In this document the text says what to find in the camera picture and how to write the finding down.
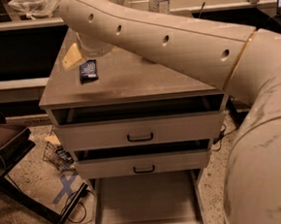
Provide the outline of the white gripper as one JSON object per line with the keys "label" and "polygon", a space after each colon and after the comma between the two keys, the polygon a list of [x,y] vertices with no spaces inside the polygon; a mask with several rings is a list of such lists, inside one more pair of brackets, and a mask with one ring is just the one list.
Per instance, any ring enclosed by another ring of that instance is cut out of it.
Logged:
{"label": "white gripper", "polygon": [[65,70],[72,70],[83,61],[82,54],[86,57],[102,57],[112,52],[113,45],[95,40],[77,33],[77,43],[72,44],[62,59],[62,66]]}

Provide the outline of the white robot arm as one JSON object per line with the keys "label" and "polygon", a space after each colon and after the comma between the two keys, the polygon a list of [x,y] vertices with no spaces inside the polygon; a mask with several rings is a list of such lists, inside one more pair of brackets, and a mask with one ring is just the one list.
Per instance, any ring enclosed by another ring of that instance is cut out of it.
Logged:
{"label": "white robot arm", "polygon": [[281,34],[109,0],[61,0],[59,11],[87,38],[127,49],[249,105],[227,162],[225,224],[281,224]]}

